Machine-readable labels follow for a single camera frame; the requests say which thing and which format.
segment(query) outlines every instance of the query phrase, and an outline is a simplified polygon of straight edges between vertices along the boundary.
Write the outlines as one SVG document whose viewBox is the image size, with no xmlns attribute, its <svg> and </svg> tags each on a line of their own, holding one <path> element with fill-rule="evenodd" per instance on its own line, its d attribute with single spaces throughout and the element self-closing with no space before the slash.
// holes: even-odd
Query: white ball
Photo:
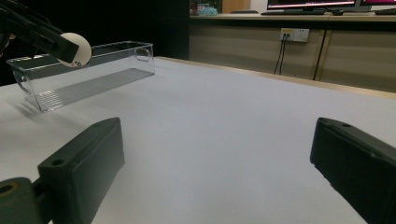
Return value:
<svg viewBox="0 0 396 224">
<path fill-rule="evenodd" d="M 69 67 L 77 67 L 77 66 L 83 66 L 90 61 L 92 56 L 92 48 L 90 43 L 88 43 L 88 41 L 84 37 L 74 33 L 64 33 L 61 34 L 61 36 L 73 42 L 74 44 L 79 45 L 79 48 L 75 58 L 73 59 L 73 62 L 67 63 L 58 59 L 60 63 Z"/>
</svg>

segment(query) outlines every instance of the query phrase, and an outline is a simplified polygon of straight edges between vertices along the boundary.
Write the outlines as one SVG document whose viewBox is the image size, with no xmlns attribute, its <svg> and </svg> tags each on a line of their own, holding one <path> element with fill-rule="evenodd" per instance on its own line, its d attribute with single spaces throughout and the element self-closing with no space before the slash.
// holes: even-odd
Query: white table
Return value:
<svg viewBox="0 0 396 224">
<path fill-rule="evenodd" d="M 94 224 L 365 223 L 309 161 L 316 121 L 396 146 L 396 96 L 156 58 L 156 75 L 41 113 L 0 88 L 0 180 L 120 117 L 126 164 Z"/>
</svg>

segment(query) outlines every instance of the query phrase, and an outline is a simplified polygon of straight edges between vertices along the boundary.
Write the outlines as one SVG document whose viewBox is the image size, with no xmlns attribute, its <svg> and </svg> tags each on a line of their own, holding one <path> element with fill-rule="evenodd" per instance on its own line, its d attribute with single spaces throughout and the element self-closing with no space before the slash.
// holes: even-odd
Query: wall outlet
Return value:
<svg viewBox="0 0 396 224">
<path fill-rule="evenodd" d="M 293 41 L 306 42 L 308 41 L 309 29 L 294 29 Z"/>
<path fill-rule="evenodd" d="M 292 28 L 281 28 L 280 29 L 280 37 L 279 40 L 284 40 L 284 35 L 289 35 L 286 37 L 286 40 L 292 41 L 294 38 L 294 29 Z"/>
</svg>

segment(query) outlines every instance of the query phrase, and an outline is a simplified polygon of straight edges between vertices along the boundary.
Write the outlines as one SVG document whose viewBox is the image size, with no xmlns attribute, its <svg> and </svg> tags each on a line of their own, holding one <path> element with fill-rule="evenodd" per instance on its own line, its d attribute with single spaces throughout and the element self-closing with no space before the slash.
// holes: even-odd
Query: monitor screen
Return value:
<svg viewBox="0 0 396 224">
<path fill-rule="evenodd" d="M 361 6 L 396 6 L 394 0 L 361 0 Z"/>
<path fill-rule="evenodd" d="M 268 0 L 267 10 L 353 7 L 355 0 Z"/>
</svg>

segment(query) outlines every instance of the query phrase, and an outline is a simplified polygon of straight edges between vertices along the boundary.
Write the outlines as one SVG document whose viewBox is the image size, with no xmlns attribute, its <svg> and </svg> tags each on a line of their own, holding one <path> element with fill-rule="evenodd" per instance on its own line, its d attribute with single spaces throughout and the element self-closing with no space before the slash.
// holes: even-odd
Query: clear plastic box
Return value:
<svg viewBox="0 0 396 224">
<path fill-rule="evenodd" d="M 25 100 L 42 112 L 155 74 L 152 44 L 123 41 L 92 47 L 92 58 L 68 67 L 48 54 L 8 60 Z"/>
</svg>

